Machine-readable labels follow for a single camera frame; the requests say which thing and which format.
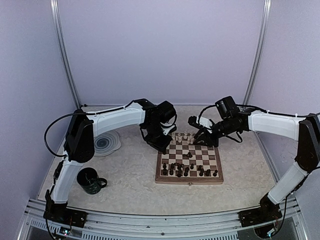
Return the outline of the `dark queen piece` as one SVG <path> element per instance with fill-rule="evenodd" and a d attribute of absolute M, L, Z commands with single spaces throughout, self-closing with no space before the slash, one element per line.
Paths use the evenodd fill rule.
<path fill-rule="evenodd" d="M 180 178 L 180 177 L 182 176 L 182 172 L 183 172 L 182 169 L 181 169 L 181 168 L 178 168 L 178 172 L 177 172 L 177 175 L 176 175 L 176 176 L 177 176 L 178 178 Z"/>

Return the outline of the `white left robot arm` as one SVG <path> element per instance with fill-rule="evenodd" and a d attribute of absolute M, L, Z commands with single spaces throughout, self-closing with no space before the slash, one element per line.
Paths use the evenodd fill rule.
<path fill-rule="evenodd" d="M 46 213 L 61 223 L 70 218 L 67 204 L 75 180 L 90 195 L 99 193 L 108 184 L 94 169 L 83 168 L 84 163 L 95 155 L 95 144 L 102 140 L 103 134 L 138 125 L 143 140 L 157 151 L 166 153 L 172 141 L 170 134 L 177 129 L 175 122 L 170 123 L 170 120 L 177 120 L 177 112 L 170 102 L 155 105 L 145 98 L 98 112 L 78 109 L 69 116 L 63 153 L 59 155 L 62 160 L 54 173 L 53 186 L 45 194 Z"/>

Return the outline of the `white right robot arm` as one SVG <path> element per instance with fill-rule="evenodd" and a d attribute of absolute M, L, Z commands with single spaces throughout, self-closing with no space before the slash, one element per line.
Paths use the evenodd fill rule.
<path fill-rule="evenodd" d="M 194 144 L 218 147 L 221 138 L 233 139 L 243 132 L 256 133 L 263 153 L 277 173 L 277 182 L 259 201 L 259 206 L 239 212 L 242 226 L 284 217 L 280 203 L 297 191 L 320 164 L 320 114 L 272 112 L 254 105 L 237 104 L 232 96 L 216 101 L 220 121 L 203 112 L 188 119 L 198 129 Z"/>

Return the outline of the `dark rook piece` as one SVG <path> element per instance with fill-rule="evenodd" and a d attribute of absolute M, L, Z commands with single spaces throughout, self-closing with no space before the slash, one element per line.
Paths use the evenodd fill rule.
<path fill-rule="evenodd" d="M 162 175 L 167 176 L 168 175 L 168 170 L 166 168 L 162 169 Z"/>
<path fill-rule="evenodd" d="M 210 176 L 211 176 L 211 170 L 210 170 L 210 169 L 207 169 L 207 170 L 205 171 L 205 176 L 206 176 L 206 177 L 210 177 Z"/>

